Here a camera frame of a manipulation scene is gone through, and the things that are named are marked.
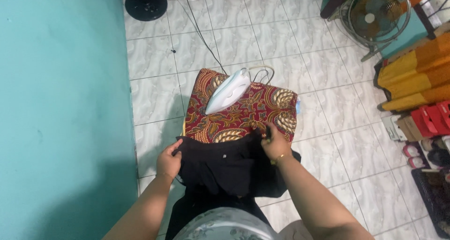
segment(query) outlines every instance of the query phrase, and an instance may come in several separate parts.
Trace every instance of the hand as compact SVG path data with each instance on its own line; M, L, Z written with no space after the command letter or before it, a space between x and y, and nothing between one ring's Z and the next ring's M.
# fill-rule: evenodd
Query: hand
M179 139L176 143L167 146L156 160L156 175L168 175L172 180L176 177L181 167L181 151L178 151L175 156L172 152L178 148L183 142Z
M272 137L267 137L261 141L261 146L267 157L270 160L276 160L281 155L292 156L291 145L284 138L284 135L278 131L273 123L267 122L266 125L272 133Z

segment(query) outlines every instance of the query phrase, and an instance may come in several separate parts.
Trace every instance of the black fan base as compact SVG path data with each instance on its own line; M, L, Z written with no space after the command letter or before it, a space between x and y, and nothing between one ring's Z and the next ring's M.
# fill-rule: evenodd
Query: black fan base
M125 9L140 21L159 19L167 10L167 0L125 0Z

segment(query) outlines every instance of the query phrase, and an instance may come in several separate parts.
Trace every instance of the person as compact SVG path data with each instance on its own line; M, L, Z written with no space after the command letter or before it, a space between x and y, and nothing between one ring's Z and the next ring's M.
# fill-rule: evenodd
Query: person
M267 126L271 130L271 137L263 139L261 145L269 159L280 169L292 202L312 238L373 240L344 205L295 160L289 142L276 126L272 123L267 123ZM105 235L104 240L156 239L171 183L180 170L181 152L175 156L172 156L172 152L182 142L182 139L178 140L158 156L155 179ZM174 205L166 240L278 238L254 198L206 196L196 202L199 196L186 196L187 190L185 197Z

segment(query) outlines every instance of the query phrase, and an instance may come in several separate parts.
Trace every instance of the tile floor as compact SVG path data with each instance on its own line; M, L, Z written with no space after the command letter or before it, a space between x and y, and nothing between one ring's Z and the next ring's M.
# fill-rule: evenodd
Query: tile floor
M340 22L320 18L321 0L189 3L229 74L272 65L271 84L300 94L292 148L376 239L438 238L401 153L403 144L392 142L380 122L386 114L376 106L386 98L372 85L379 57L362 64L365 50L342 33ZM167 13L152 22L125 12L140 191L154 178L159 152L181 132L198 71L220 70L191 20L186 0L169 0ZM161 239L171 205L183 191L174 182ZM300 219L288 192L257 203L276 231Z

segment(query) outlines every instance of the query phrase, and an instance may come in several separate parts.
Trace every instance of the black garment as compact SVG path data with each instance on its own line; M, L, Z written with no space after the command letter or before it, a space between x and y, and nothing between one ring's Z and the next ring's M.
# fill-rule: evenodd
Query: black garment
M205 186L216 195L223 190L228 195L273 197L287 190L276 166L270 164L261 146L259 129L239 140L205 144L178 136L183 143L181 168L178 175L187 188ZM292 154L300 162L301 156Z
M172 240L197 215L222 207L242 209L270 226L266 216L256 204L255 198L238 198L226 195L223 191L217 195L212 195L205 187L198 186L194 190L186 188L184 196L173 205L166 240Z

